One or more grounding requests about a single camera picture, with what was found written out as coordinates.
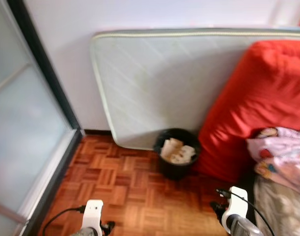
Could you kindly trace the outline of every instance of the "trash can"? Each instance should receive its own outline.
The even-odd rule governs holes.
[[[194,148],[195,155],[191,157],[191,161],[185,164],[174,164],[166,161],[161,157],[161,150],[166,139],[175,138]],[[159,134],[154,144],[154,151],[159,155],[158,167],[160,172],[168,179],[180,180],[182,179],[191,169],[192,165],[198,159],[201,153],[201,144],[198,138],[184,129],[167,129]]]

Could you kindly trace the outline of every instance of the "wooden floor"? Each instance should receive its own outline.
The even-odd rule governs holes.
[[[230,185],[199,175],[165,179],[157,158],[151,151],[118,147],[111,136],[85,137],[44,223],[66,208],[101,199],[102,221],[116,222],[113,236],[226,236],[209,202],[223,203],[215,188]],[[69,236],[81,224],[82,214],[68,212],[46,235]]]

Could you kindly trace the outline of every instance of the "red bean bag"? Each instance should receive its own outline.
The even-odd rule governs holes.
[[[300,130],[300,41],[260,41],[246,51],[202,126],[195,170],[237,182],[254,164],[245,140],[274,126]]]

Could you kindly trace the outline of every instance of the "door frame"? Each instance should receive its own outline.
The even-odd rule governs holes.
[[[34,61],[36,61],[41,73],[44,76],[45,83],[48,84],[54,99],[57,101],[66,121],[71,128],[75,130],[75,134],[69,143],[60,163],[58,164],[50,182],[48,183],[37,207],[32,216],[24,225],[24,231],[21,236],[38,235],[40,227],[45,216],[54,200],[55,194],[64,178],[68,166],[80,144],[84,131],[77,120],[75,113],[62,89],[62,86],[55,74],[55,71],[48,59],[46,52],[42,46],[40,38],[25,7],[24,0],[0,0],[0,4],[6,14],[10,14],[10,20],[15,23],[15,28],[24,38],[24,43],[28,46]]]

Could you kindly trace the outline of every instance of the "wire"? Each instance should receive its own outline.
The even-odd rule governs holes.
[[[80,207],[76,207],[76,208],[68,208],[63,210],[62,212],[58,213],[57,215],[55,215],[52,219],[49,220],[49,222],[47,222],[47,224],[44,226],[43,228],[43,232],[42,232],[42,236],[45,236],[45,230],[46,228],[54,221],[56,220],[58,217],[60,217],[63,213],[66,213],[68,211],[79,211],[80,213],[84,213],[85,210],[85,205],[82,205]]]
[[[240,198],[241,200],[245,201],[246,203],[248,203],[248,205],[252,206],[252,208],[259,214],[259,216],[261,217],[261,219],[264,221],[264,223],[267,225],[267,227],[269,228],[272,236],[275,236],[271,226],[268,224],[267,220],[265,219],[265,217],[261,214],[261,212],[249,201],[247,201],[245,198],[237,195],[236,193],[233,193],[231,191],[228,191],[228,190],[225,190],[225,189],[217,189],[217,192],[219,192],[220,194],[223,194],[223,193],[229,193],[229,194],[233,194],[235,195],[236,197]]]

